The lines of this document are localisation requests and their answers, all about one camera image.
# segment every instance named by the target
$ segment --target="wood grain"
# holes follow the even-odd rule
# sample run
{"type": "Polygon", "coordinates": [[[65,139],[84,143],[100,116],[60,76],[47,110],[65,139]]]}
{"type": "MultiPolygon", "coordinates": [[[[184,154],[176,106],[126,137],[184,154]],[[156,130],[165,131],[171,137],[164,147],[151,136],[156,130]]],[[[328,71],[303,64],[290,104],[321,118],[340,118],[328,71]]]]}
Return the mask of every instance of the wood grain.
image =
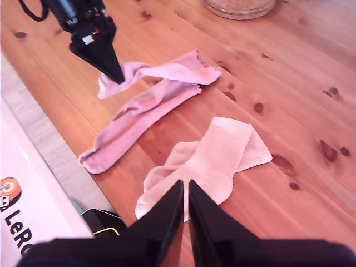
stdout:
{"type": "MultiPolygon", "coordinates": [[[[118,27],[121,62],[161,64],[198,48],[224,69],[114,167],[92,175],[125,223],[136,220],[150,169],[174,144],[200,140],[211,119],[224,116],[252,124],[274,159],[236,174],[221,207],[261,238],[321,238],[356,252],[356,2],[279,0],[265,17],[246,22],[215,16],[198,0],[105,4],[118,27]]],[[[52,15],[33,22],[12,0],[3,0],[2,10],[2,51],[76,155],[155,82],[143,79],[98,100],[99,72],[70,54],[70,37],[52,15]]],[[[181,264],[193,265],[186,225],[181,264]]]]}

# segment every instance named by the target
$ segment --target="lerobot logo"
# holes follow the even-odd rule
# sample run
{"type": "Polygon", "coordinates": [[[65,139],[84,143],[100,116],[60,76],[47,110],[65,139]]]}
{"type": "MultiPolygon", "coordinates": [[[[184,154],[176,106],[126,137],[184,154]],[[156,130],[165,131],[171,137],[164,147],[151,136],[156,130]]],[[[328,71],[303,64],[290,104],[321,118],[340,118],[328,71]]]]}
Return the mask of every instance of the lerobot logo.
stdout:
{"type": "Polygon", "coordinates": [[[3,212],[19,200],[21,187],[15,178],[8,177],[1,179],[0,190],[0,211],[3,212]]]}

